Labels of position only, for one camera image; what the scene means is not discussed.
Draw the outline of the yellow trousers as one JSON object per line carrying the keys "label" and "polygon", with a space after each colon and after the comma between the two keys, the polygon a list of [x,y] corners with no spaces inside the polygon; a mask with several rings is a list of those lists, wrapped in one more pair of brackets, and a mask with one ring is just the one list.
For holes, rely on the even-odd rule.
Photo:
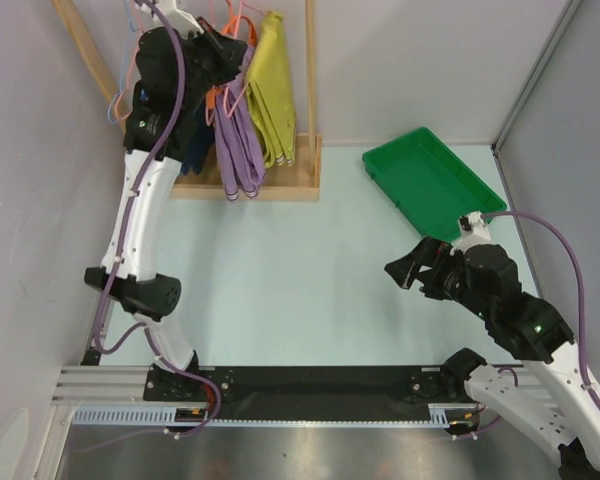
{"label": "yellow trousers", "polygon": [[284,16],[269,11],[247,70],[245,98],[263,149],[264,165],[295,160],[296,111]]}

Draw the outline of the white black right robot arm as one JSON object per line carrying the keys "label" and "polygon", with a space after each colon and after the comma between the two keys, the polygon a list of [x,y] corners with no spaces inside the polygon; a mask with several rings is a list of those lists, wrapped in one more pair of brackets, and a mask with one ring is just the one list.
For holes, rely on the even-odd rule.
{"label": "white black right robot arm", "polygon": [[506,382],[482,357],[463,349],[443,373],[441,388],[453,401],[468,397],[493,409],[558,467],[563,479],[600,479],[600,400],[584,389],[575,335],[549,302],[525,292],[516,263],[485,238],[452,245],[423,238],[386,273],[402,289],[414,282],[433,300],[454,301],[480,318],[487,334],[532,374],[557,408],[551,410]]}

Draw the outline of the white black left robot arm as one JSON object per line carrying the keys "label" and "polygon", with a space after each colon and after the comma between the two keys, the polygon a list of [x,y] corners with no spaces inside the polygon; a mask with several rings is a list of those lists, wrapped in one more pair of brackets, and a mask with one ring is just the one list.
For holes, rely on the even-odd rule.
{"label": "white black left robot arm", "polygon": [[237,77],[247,49],[204,18],[197,22],[198,30],[161,26],[139,39],[140,78],[126,119],[116,223],[100,265],[84,273],[86,285],[100,293],[94,331],[101,331],[109,303],[116,301],[144,331],[158,362],[170,370],[167,389],[182,400],[199,392],[201,376],[189,368],[194,348],[170,317],[181,283],[157,270],[159,224],[201,124],[206,94]]}

